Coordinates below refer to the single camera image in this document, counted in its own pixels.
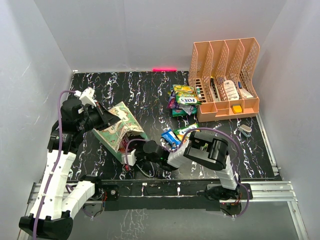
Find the green paper bag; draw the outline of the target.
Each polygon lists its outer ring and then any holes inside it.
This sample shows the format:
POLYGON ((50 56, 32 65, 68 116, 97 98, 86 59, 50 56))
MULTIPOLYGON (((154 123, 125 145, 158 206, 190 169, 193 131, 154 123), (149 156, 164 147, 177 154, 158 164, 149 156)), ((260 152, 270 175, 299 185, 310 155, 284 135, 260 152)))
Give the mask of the green paper bag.
MULTIPOLYGON (((119 152, 119 146, 125 133, 133 133, 134 139, 148 140, 148 137, 124 102, 120 102, 114 107, 110 108, 109 112, 118 116, 120 121, 104 130, 93 129, 92 131, 95 137, 103 144, 103 146, 106 147, 109 152, 118 160, 118 162, 121 163, 121 155, 123 153, 119 152)), ((126 147, 124 152, 125 154, 134 150, 133 144, 134 143, 131 142, 130 146, 126 147)))

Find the blue snack packet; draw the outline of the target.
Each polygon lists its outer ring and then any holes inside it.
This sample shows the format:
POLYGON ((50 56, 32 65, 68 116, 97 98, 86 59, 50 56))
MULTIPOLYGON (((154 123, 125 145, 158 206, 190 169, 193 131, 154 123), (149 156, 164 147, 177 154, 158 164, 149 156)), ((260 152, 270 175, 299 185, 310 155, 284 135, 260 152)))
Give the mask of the blue snack packet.
POLYGON ((171 129, 162 133, 161 137, 165 139, 173 149, 177 148, 181 144, 181 141, 176 137, 171 129))

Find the yellow green Fox's packet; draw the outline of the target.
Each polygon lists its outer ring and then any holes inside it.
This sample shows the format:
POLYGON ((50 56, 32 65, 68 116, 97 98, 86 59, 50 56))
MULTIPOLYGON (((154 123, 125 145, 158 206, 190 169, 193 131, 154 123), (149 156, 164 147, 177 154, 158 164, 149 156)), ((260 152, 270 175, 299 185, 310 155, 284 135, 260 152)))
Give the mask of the yellow green Fox's packet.
POLYGON ((194 124, 191 124, 191 125, 188 125, 188 126, 185 126, 183 128, 179 128, 179 129, 176 129, 174 130, 174 134, 177 136, 177 138, 182 141, 183 140, 183 137, 184 135, 187 133, 188 130, 191 130, 191 129, 196 129, 198 128, 199 125, 197 123, 194 123, 194 124))

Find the purple snack packet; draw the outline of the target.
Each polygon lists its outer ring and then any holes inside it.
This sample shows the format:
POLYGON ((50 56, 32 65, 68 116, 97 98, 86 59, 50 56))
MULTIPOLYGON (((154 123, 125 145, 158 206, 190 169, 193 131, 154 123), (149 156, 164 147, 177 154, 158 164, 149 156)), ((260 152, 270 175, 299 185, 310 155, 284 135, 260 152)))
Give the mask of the purple snack packet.
POLYGON ((197 113, 196 106, 178 103, 176 100, 175 92, 173 90, 168 92, 168 94, 169 94, 169 100, 168 100, 167 108, 171 109, 171 111, 172 111, 172 109, 184 109, 187 112, 187 109, 193 108, 193 112, 191 115, 195 115, 197 113))

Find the teal Fox's candy bag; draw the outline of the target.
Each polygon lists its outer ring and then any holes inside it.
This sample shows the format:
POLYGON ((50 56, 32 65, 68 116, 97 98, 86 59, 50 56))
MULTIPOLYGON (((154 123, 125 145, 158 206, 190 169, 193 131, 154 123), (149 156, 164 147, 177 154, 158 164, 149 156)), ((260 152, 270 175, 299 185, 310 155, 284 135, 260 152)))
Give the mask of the teal Fox's candy bag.
POLYGON ((191 115, 193 113, 193 107, 192 108, 187 108, 185 111, 184 109, 172 109, 172 116, 173 117, 180 117, 180 116, 187 116, 191 115))

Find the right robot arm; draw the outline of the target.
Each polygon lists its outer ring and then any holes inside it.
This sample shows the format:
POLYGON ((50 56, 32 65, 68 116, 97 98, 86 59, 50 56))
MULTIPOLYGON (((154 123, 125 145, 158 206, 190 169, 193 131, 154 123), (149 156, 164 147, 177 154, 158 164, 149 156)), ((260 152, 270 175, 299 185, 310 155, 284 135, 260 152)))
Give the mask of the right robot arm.
POLYGON ((184 143, 169 151, 155 141, 138 143, 132 151, 138 161, 158 164, 168 172, 179 169, 188 161, 195 162, 213 170, 220 185, 207 190, 212 199, 229 200, 240 197, 241 187, 239 175, 234 172, 229 154, 229 144, 223 138, 197 129, 189 132, 184 143))

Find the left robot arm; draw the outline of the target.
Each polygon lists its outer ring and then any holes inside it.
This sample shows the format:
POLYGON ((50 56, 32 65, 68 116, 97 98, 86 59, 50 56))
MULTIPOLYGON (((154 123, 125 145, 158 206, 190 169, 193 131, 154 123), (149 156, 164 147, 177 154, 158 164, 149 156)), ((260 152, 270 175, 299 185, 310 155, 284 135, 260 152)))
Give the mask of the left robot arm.
POLYGON ((29 215, 19 220, 21 230, 35 240, 69 238, 77 213, 88 199, 99 199, 104 189, 98 177, 86 175, 64 197, 68 175, 84 133, 104 130, 120 120, 96 100, 89 104, 71 98, 58 103, 58 120, 52 126, 47 145, 43 179, 29 215))

